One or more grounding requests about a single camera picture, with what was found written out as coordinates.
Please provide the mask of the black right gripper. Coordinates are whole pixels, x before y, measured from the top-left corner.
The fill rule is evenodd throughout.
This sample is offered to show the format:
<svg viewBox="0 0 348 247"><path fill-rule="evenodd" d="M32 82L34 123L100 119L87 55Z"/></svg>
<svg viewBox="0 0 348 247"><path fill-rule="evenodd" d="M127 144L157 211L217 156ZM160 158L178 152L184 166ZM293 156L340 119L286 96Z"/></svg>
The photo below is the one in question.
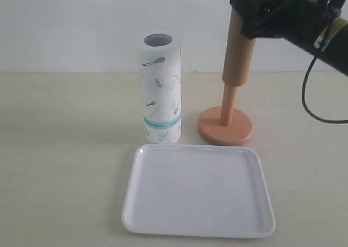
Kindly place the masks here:
<svg viewBox="0 0 348 247"><path fill-rule="evenodd" d="M276 15L272 12L284 0L229 0L242 20L240 33L246 38L280 38Z"/></svg>

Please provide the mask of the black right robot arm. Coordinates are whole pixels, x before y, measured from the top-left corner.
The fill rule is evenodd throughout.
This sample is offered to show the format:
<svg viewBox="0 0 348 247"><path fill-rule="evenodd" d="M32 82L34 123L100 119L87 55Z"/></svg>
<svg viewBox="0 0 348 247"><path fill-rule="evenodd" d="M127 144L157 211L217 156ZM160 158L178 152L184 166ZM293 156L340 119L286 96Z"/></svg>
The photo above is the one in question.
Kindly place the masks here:
<svg viewBox="0 0 348 247"><path fill-rule="evenodd" d="M339 25L345 0L230 0L248 38L286 39L347 74L347 23Z"/></svg>

